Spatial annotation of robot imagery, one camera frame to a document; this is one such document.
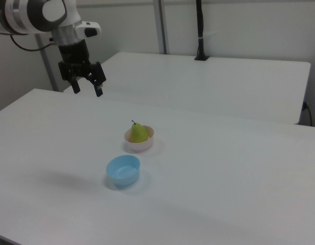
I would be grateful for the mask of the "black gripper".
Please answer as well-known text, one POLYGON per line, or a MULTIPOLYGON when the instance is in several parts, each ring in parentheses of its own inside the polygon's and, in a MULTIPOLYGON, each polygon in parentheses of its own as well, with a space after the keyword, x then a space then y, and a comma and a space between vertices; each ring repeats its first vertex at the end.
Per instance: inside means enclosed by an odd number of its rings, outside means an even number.
POLYGON ((85 40, 71 45, 58 46, 62 61, 58 63, 61 77, 68 81, 75 94, 80 92, 77 77, 87 77, 94 87, 97 97, 103 95, 102 85, 106 76, 99 62, 89 61, 89 52, 85 40))

